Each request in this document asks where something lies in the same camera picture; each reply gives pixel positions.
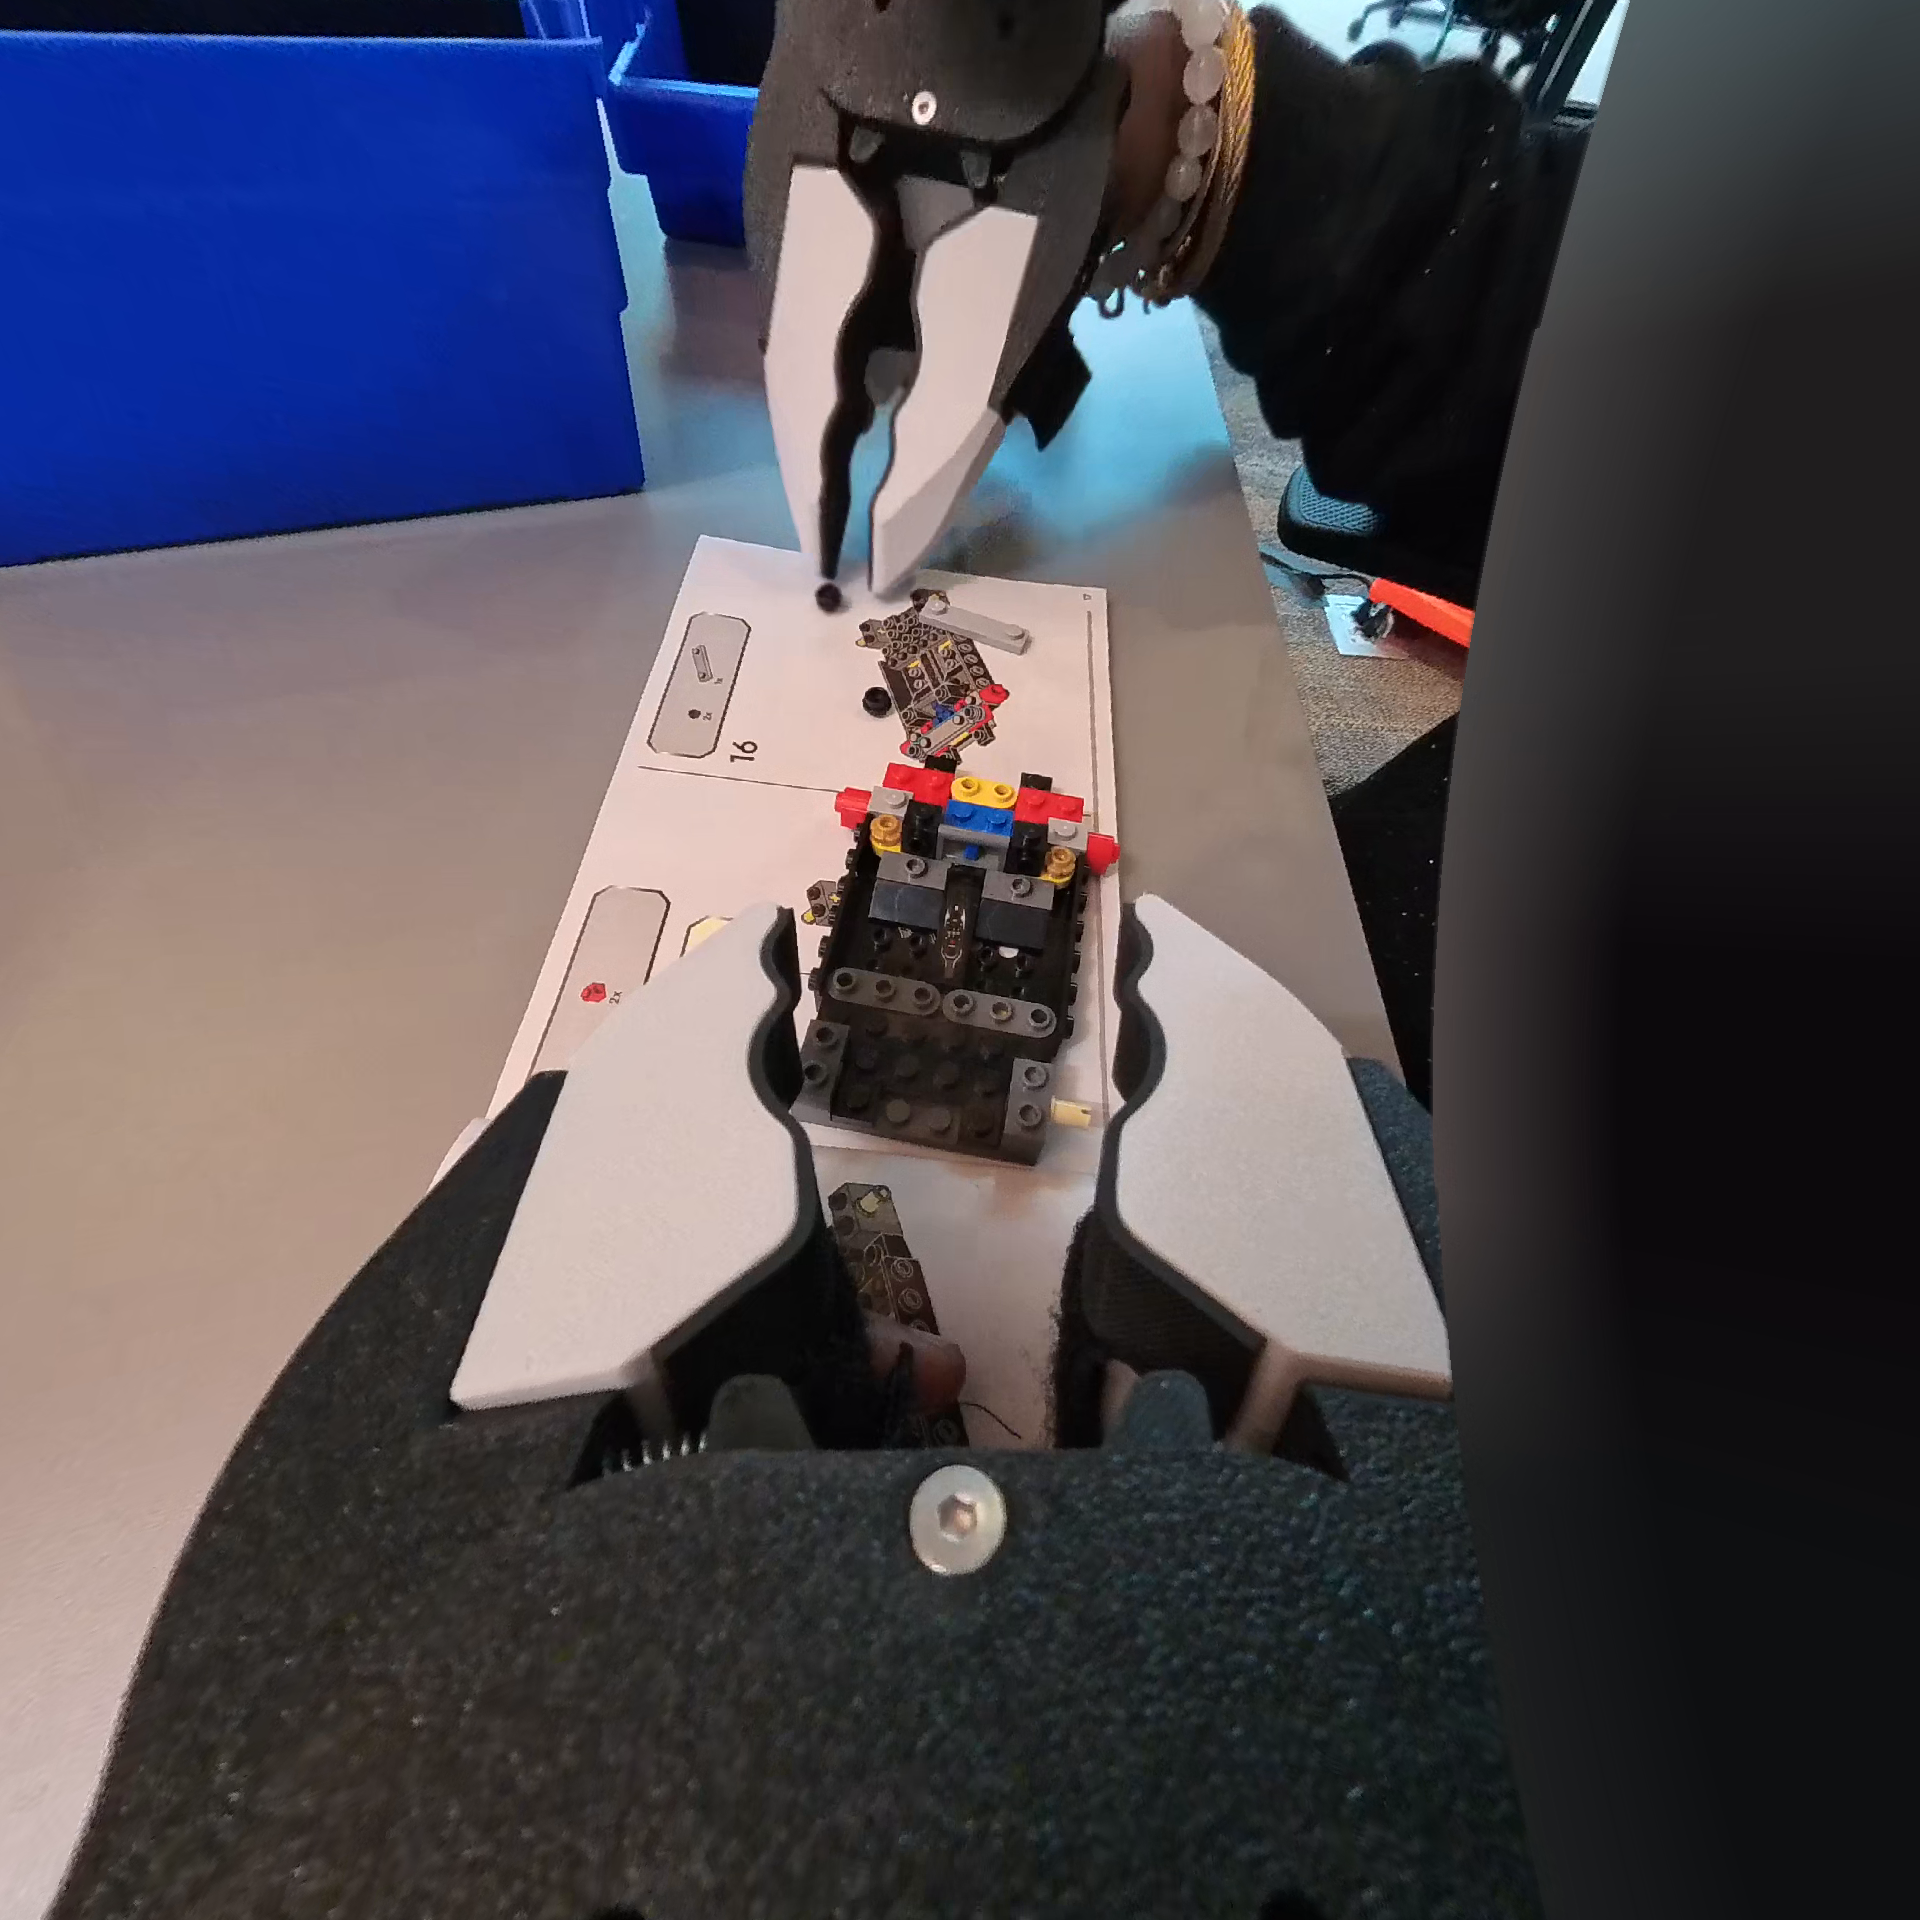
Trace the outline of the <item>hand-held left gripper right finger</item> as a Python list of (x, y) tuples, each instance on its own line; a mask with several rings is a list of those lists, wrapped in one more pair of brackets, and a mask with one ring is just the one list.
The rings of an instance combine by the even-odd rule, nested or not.
[(1232, 1447), (1274, 1447), (1307, 1388), (1447, 1401), (1434, 1261), (1341, 1043), (1155, 895), (1122, 908), (1112, 997), (1095, 1338), (1189, 1374)]

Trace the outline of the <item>black and red lego car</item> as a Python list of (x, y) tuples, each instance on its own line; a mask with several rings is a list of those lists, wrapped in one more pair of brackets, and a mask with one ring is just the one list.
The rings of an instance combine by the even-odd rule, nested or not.
[(895, 762), (835, 810), (839, 875), (802, 1033), (802, 1118), (875, 1139), (1035, 1164), (1105, 1116), (1101, 906), (1116, 839), (1047, 773)]

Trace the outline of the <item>person's right hand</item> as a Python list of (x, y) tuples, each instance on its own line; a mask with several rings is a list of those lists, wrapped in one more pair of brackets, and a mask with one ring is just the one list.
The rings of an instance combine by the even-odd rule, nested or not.
[(1168, 11), (1124, 13), (1108, 30), (1108, 51), (1124, 69), (1126, 105), (1116, 126), (1101, 219), (1116, 242), (1108, 277), (1133, 288), (1160, 271), (1176, 244), (1195, 192), (1166, 192), (1166, 176), (1203, 178), (1203, 161), (1187, 163), (1178, 128), (1189, 107), (1183, 72), (1187, 45)]

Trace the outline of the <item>person's right forearm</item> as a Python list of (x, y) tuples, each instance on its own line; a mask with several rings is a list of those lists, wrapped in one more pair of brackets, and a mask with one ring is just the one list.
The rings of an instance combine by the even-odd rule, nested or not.
[(1592, 124), (1524, 117), (1467, 61), (1338, 61), (1249, 13), (1251, 130), (1195, 292), (1318, 492), (1474, 594)]

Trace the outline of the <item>person's black clothing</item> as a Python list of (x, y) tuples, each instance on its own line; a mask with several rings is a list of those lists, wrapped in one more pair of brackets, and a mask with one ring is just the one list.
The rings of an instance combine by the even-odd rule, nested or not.
[(1455, 1409), (1549, 1915), (1915, 1915), (1915, 3), (1630, 3), (1443, 854)]

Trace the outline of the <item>small blue plastic bin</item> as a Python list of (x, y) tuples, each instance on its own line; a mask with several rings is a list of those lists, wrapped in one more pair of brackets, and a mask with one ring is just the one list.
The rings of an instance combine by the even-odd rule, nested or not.
[(531, 38), (598, 44), (619, 169), (646, 182), (669, 240), (739, 250), (771, 1), (519, 1)]

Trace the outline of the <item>orange object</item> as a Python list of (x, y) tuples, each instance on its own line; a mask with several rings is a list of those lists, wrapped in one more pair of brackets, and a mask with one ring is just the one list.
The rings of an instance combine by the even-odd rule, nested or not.
[(1395, 617), (1407, 617), (1459, 648), (1470, 644), (1474, 612), (1470, 606), (1416, 587), (1407, 587), (1388, 577), (1374, 577), (1368, 587), (1368, 600), (1386, 608)]

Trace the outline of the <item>white lego instruction booklet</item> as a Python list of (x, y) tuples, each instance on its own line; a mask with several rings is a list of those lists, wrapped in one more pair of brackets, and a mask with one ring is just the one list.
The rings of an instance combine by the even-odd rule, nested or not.
[[(1099, 587), (925, 571), (906, 598), (852, 590), (825, 614), (816, 585), (798, 552), (706, 535), (694, 544), (486, 1116), (531, 1072), (563, 1068), (629, 989), (742, 902), (787, 904), (810, 968), (821, 935), (802, 920), (808, 889), (839, 875), (848, 847), (837, 797), (875, 785), (895, 762), (952, 756), (962, 772), (1004, 781), (1047, 773), (1116, 837)], [(1020, 623), (1026, 650), (995, 652), (929, 629), (916, 612), (929, 590)], [(889, 691), (889, 716), (862, 712), (870, 685)], [(1103, 899), (1106, 1116), (1116, 866)], [(968, 1353), (977, 1401), (995, 1399), (989, 1378), (1008, 1399), (1014, 1374), (1045, 1368), (1068, 1239), (1091, 1209), (1103, 1120), (1078, 1151), (1056, 1135), (1029, 1170), (810, 1124), (821, 1170), (895, 1193), (929, 1307)]]

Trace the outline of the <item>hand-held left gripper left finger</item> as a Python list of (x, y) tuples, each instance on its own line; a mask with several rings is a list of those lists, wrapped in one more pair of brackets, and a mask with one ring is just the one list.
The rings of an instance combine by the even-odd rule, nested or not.
[(802, 1251), (819, 1211), (791, 1116), (793, 912), (748, 902), (613, 1008), (561, 1074), (448, 1395), (463, 1411), (623, 1390)]

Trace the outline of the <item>black mesh office chair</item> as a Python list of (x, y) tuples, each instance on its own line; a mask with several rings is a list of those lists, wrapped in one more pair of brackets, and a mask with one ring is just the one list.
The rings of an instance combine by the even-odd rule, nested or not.
[(1318, 567), (1380, 571), (1384, 521), (1366, 504), (1326, 492), (1305, 463), (1293, 465), (1276, 506), (1278, 548)]

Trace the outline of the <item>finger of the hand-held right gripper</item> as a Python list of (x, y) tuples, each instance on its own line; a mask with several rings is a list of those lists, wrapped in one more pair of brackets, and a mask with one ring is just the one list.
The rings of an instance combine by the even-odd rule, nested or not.
[(893, 413), (891, 456), (870, 512), (870, 585), (902, 587), (1002, 434), (995, 406), (1039, 221), (991, 203), (925, 246), (912, 286), (918, 367)]
[(879, 165), (793, 167), (762, 371), (802, 556), (835, 581), (854, 444), (898, 396), (898, 194)]

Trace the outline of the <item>large blue plastic bin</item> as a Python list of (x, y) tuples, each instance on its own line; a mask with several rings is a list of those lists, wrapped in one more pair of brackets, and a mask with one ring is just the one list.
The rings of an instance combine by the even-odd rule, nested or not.
[(644, 483), (583, 3), (3, 26), (5, 565)]

